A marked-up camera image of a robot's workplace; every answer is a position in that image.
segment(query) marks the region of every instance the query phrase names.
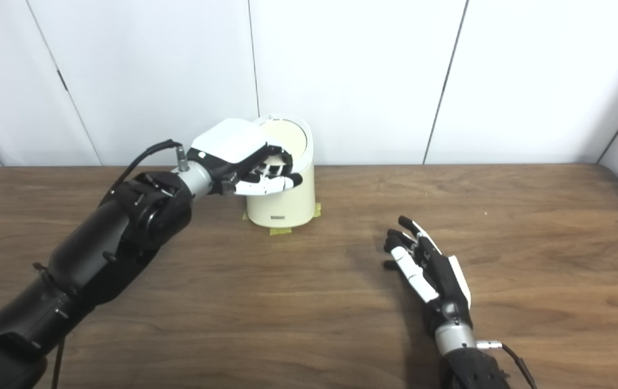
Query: robotic arm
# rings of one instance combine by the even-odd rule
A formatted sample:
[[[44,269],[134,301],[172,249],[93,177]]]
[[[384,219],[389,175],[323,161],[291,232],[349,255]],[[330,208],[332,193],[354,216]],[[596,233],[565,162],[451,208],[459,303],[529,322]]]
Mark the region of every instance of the robotic arm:
[[[516,362],[529,386],[536,389],[534,379],[509,347],[496,340],[476,341],[470,316],[471,295],[465,276],[455,256],[445,257],[419,224],[400,216],[398,224],[415,238],[397,230],[388,230],[383,249],[392,260],[385,261],[388,270],[400,269],[424,302],[424,324],[435,338],[442,355],[441,387],[445,389],[509,389],[506,374],[494,357],[482,350],[503,348]]]
[[[175,148],[178,168],[125,180],[148,155]],[[280,165],[266,165],[278,157]],[[193,141],[158,143],[109,188],[99,207],[62,242],[39,277],[0,309],[0,388],[30,388],[46,355],[97,305],[133,281],[160,247],[188,225],[208,194],[266,195],[302,182],[292,157],[253,123],[227,119]]]

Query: wooden table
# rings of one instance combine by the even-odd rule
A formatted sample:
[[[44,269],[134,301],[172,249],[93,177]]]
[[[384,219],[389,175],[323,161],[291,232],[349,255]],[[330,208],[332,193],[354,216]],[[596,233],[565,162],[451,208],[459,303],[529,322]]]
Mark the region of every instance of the wooden table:
[[[0,306],[120,171],[0,167]],[[618,387],[618,180],[604,167],[317,167],[316,197],[323,215],[279,236],[242,221],[242,198],[198,202],[69,335],[59,386],[436,387],[420,303],[380,264],[405,214],[460,259],[477,338],[509,343],[542,389]]]

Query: door hinge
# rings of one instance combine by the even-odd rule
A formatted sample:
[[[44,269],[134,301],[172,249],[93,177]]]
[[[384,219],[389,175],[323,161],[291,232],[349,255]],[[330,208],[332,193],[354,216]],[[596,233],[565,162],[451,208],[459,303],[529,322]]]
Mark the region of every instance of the door hinge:
[[[66,86],[66,82],[64,81],[64,76],[61,75],[61,71],[59,69],[56,69],[56,73],[59,74],[59,79],[61,79],[61,85],[63,85],[64,89],[66,89],[66,92],[68,92],[69,87]]]

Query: black cable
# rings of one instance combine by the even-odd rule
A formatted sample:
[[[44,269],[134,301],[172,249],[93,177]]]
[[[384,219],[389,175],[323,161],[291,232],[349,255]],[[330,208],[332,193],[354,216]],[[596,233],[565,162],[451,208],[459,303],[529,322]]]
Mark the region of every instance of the black cable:
[[[521,373],[523,373],[523,377],[526,378],[529,387],[531,387],[532,389],[537,389],[537,384],[534,382],[532,374],[529,373],[527,365],[524,364],[524,360],[521,357],[518,357],[518,354],[513,352],[513,350],[511,350],[511,347],[508,347],[505,343],[501,343],[501,347],[511,356],[516,365],[518,365],[518,369],[520,369]]]
[[[64,355],[64,342],[66,338],[59,340],[59,347],[56,349],[56,359],[54,360],[54,375],[51,377],[51,389],[59,387],[59,373],[61,372],[61,358]]]
[[[175,142],[172,139],[168,139],[168,140],[165,140],[164,142],[160,142],[160,143],[150,146],[149,148],[146,148],[145,151],[141,153],[141,155],[136,157],[136,159],[134,159],[133,162],[131,162],[131,164],[128,165],[128,167],[126,167],[126,170],[124,170],[124,172],[121,173],[121,175],[119,176],[118,179],[116,179],[114,184],[112,184],[111,187],[109,187],[109,190],[107,191],[108,195],[114,189],[116,189],[116,187],[119,186],[119,184],[124,182],[126,177],[128,177],[128,175],[130,175],[131,172],[133,172],[133,169],[135,169],[136,166],[138,166],[145,158],[153,155],[156,152],[160,152],[166,149],[173,149],[175,147],[181,147],[181,143]]]

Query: cream trash can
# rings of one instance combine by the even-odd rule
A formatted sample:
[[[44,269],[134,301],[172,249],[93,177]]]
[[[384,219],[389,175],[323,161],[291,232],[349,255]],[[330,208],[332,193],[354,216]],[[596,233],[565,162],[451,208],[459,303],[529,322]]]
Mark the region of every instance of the cream trash can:
[[[316,210],[314,191],[314,139],[309,125],[290,115],[266,115],[254,121],[269,138],[282,142],[292,155],[293,171],[302,175],[302,184],[286,192],[267,196],[247,196],[250,221],[271,229],[286,229],[308,223]],[[282,165],[279,157],[267,160]]]

